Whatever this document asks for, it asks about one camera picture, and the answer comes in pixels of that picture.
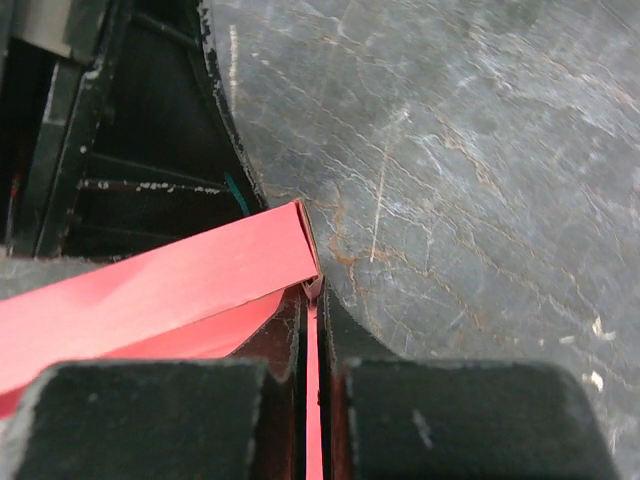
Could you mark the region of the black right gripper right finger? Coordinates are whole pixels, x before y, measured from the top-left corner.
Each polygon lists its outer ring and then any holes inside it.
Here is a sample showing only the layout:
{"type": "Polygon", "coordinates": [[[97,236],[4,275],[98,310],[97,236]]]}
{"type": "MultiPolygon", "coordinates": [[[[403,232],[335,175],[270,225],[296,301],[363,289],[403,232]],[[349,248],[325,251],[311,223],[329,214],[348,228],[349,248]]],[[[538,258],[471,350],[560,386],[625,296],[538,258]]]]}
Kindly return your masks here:
{"type": "Polygon", "coordinates": [[[614,479],[577,379],[552,363],[399,357],[317,300],[327,479],[614,479]]]}

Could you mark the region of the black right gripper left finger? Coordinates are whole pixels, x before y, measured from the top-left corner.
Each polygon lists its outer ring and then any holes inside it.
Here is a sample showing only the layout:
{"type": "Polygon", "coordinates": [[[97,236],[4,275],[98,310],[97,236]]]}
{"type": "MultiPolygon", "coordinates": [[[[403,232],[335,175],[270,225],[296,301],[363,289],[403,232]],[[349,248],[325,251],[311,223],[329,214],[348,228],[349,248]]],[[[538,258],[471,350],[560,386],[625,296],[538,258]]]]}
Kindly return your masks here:
{"type": "Polygon", "coordinates": [[[5,479],[300,479],[306,298],[284,291],[225,357],[62,362],[1,438],[5,479]]]}

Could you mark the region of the pink paper box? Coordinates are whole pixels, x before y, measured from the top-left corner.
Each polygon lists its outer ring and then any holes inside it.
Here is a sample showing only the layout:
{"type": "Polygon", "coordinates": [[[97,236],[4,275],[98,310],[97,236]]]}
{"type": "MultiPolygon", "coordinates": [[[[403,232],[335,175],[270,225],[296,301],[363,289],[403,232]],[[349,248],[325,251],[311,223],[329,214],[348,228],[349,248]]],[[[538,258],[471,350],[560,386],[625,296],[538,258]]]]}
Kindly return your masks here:
{"type": "Polygon", "coordinates": [[[306,298],[305,472],[322,477],[319,262],[300,202],[247,217],[1,304],[1,420],[62,362],[228,356],[272,314],[285,290],[306,298]]]}

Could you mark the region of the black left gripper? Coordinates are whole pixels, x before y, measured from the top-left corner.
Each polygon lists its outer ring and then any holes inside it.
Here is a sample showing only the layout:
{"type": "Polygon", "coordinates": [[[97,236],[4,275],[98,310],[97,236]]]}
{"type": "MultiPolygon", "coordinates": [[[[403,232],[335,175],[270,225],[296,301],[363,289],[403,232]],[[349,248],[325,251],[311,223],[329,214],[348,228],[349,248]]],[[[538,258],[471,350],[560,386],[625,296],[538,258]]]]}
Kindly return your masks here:
{"type": "Polygon", "coordinates": [[[267,207],[225,96],[211,5],[137,2],[113,77],[119,15],[117,1],[1,4],[10,256],[126,258],[267,207]]]}

